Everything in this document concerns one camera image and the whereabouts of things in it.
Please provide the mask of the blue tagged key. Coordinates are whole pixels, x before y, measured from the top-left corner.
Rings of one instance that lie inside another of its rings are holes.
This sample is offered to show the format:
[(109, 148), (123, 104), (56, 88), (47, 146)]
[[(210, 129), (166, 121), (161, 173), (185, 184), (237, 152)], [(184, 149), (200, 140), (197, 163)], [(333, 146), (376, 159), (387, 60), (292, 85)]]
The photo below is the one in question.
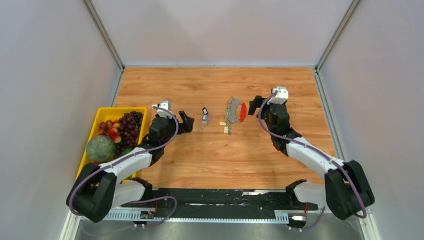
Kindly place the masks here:
[(201, 123), (202, 123), (201, 128), (204, 129), (205, 126), (209, 125), (210, 115), (206, 107), (202, 108), (202, 113), (203, 115), (201, 118)]

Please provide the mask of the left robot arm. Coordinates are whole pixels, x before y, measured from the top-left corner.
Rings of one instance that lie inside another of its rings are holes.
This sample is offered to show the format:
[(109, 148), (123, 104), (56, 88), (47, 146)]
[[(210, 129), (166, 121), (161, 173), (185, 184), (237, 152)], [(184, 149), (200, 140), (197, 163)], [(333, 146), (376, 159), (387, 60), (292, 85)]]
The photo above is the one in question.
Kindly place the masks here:
[(155, 164), (164, 155), (165, 146), (177, 135), (193, 130), (195, 119), (187, 116), (183, 110), (178, 113), (181, 122), (171, 111), (159, 107), (148, 133), (131, 152), (99, 165), (87, 163), (66, 199), (70, 211), (98, 223), (111, 209), (123, 204), (149, 206), (153, 201), (151, 184), (139, 177), (128, 182), (124, 180)]

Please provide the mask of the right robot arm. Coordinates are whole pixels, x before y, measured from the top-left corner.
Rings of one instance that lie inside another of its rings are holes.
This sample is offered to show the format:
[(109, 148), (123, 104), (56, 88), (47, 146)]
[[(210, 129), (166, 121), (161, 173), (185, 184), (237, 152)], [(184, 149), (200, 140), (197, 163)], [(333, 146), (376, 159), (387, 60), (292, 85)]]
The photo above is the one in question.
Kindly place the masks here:
[(344, 161), (312, 145), (290, 125), (285, 98), (275, 94), (255, 96), (249, 102), (248, 114), (257, 114), (260, 126), (270, 135), (274, 148), (313, 170), (324, 179), (322, 193), (325, 206), (340, 220), (351, 216), (367, 217), (366, 208), (375, 197), (362, 165), (356, 160)]

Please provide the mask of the key holder with red handle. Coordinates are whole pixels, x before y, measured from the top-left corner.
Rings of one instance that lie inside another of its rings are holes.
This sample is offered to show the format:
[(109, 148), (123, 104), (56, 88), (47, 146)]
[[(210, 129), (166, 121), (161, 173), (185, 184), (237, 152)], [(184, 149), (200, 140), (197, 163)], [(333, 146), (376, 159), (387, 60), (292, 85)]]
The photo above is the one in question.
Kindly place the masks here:
[(225, 121), (229, 125), (235, 123), (242, 123), (246, 119), (247, 106), (244, 102), (241, 102), (238, 98), (230, 97), (227, 101), (227, 107), (230, 107), (229, 119), (225, 116)]

